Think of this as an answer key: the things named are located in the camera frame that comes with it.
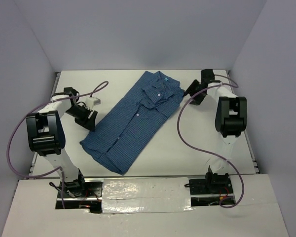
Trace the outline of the blue plaid long sleeve shirt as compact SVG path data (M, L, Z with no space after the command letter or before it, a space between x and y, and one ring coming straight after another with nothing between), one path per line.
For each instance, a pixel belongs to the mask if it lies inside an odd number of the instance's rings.
M100 165L124 175L183 97L178 80L146 71L80 144Z

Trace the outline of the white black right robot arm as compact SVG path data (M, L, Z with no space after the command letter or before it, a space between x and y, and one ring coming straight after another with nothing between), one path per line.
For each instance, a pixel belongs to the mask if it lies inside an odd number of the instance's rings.
M207 97L217 103L215 129L218 133L218 144L215 152L209 152L217 159L209 165L205 175L205 189L216 193L220 188L228 186L230 159L235 142L247 127L247 99L237 96L227 86L238 87L238 84L224 83L215 79L212 69L201 70L201 81L194 80L184 96L189 100L184 104L200 105Z

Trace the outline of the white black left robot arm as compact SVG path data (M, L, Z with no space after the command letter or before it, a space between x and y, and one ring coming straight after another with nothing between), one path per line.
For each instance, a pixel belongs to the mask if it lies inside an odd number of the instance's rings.
M86 193L87 185L79 168L71 161L65 150L66 138L61 117L68 114L76 124L93 132L97 112L86 105L78 104L79 92L72 87L55 93L53 101L38 112L26 115L28 142L31 151L45 157L53 168L58 170L64 182L64 191L72 197L80 197Z

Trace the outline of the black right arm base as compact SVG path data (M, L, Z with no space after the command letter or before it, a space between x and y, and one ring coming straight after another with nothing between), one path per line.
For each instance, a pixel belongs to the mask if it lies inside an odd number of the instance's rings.
M222 205L234 205L235 198L231 180L228 178L223 183L209 183L206 179L189 179L184 185L189 189L191 206L216 206L222 201Z

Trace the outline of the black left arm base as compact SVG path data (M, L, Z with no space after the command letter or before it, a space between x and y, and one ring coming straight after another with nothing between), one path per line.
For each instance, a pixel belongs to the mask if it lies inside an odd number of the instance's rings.
M65 209L85 209L90 213L102 213L103 182L86 181L85 186L85 190L78 195L65 191Z

